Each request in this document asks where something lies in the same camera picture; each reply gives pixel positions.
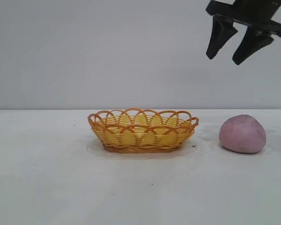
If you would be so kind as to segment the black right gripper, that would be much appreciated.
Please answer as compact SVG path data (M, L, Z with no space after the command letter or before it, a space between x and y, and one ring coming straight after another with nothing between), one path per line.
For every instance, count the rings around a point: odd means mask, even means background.
M272 17L281 6L281 0L236 0L233 4L212 0L206 11L213 16L213 26L207 57L212 60L231 37L237 34L234 21L248 28L232 60L240 65L252 54L270 45L271 34L281 37L281 23Z

